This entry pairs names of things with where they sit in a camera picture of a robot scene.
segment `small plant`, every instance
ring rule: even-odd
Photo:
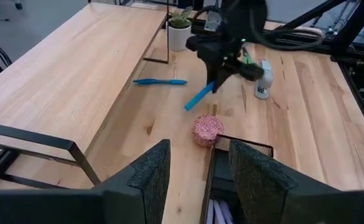
[[[193,9],[192,6],[185,8],[181,13],[171,12],[169,19],[169,26],[175,29],[184,29],[192,25],[192,23],[187,19],[189,18],[190,12]]]

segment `round sponge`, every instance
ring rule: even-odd
[[[200,146],[212,147],[217,134],[223,134],[224,130],[222,122],[217,117],[201,115],[194,121],[193,138]]]

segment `blue pen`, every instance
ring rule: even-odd
[[[150,84],[170,84],[170,85],[185,85],[185,80],[158,80],[155,78],[144,78],[140,80],[133,80],[134,83],[139,85],[150,85]]]
[[[203,90],[201,90],[192,100],[184,106],[184,108],[189,111],[191,110],[206,94],[212,91],[215,86],[215,82],[209,83]]]

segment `potted plant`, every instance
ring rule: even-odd
[[[173,51],[186,49],[186,41],[191,36],[192,23],[188,20],[193,7],[187,7],[182,12],[171,12],[168,20],[169,48]]]

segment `gray floor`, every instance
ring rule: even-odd
[[[269,18],[287,22],[318,6],[323,1],[267,0]],[[214,2],[215,0],[205,0],[205,4]],[[18,11],[10,0],[0,0],[0,18],[11,20],[10,22],[0,22],[0,46],[12,60],[17,60],[72,17],[86,5],[87,0],[22,0],[22,3],[24,9]],[[340,8],[341,6],[335,8],[334,12],[338,13]],[[318,26],[328,27],[332,23],[332,16],[328,13],[321,18]]]

